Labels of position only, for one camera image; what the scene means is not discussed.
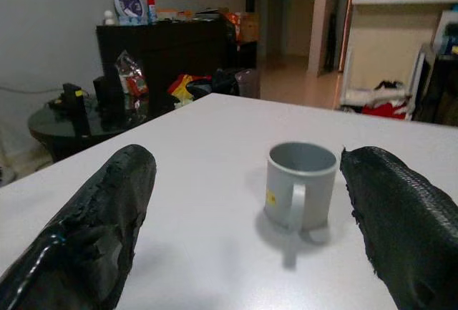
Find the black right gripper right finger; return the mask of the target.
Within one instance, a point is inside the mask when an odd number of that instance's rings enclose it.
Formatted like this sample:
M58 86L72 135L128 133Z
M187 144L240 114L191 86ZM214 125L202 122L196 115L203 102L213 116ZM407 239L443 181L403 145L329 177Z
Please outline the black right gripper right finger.
M398 309L457 308L457 204L394 154L343 150L340 171L374 273Z

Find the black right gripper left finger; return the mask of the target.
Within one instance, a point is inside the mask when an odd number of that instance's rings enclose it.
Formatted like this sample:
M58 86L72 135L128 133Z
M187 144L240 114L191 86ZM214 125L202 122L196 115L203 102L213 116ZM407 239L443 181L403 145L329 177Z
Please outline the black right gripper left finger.
M1 275L1 308L115 309L156 172L141 145L115 152Z

